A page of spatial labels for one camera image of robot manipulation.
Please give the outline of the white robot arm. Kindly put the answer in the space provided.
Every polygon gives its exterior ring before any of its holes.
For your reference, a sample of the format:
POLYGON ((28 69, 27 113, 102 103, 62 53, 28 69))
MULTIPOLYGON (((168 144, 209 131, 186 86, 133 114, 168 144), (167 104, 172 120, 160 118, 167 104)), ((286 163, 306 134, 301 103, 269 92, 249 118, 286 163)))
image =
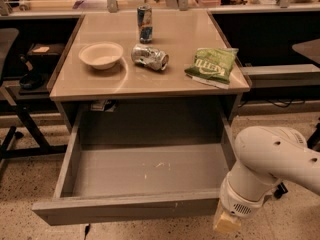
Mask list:
POLYGON ((320 194, 320 154, 289 127, 252 126, 234 141, 236 162, 222 181, 213 229, 229 233, 252 217, 284 180, 320 194))

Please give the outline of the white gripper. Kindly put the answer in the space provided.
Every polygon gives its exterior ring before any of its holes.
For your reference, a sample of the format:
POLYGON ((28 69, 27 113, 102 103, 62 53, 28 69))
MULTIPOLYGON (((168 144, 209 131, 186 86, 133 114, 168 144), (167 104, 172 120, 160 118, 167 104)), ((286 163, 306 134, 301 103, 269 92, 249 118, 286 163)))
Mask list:
POLYGON ((231 175, 227 175, 221 185, 220 201, 222 205, 217 206, 213 229, 220 233, 239 230, 241 227, 239 218, 252 217, 263 206, 265 197, 271 189, 272 179, 270 177, 253 175, 247 179, 234 179, 231 175))

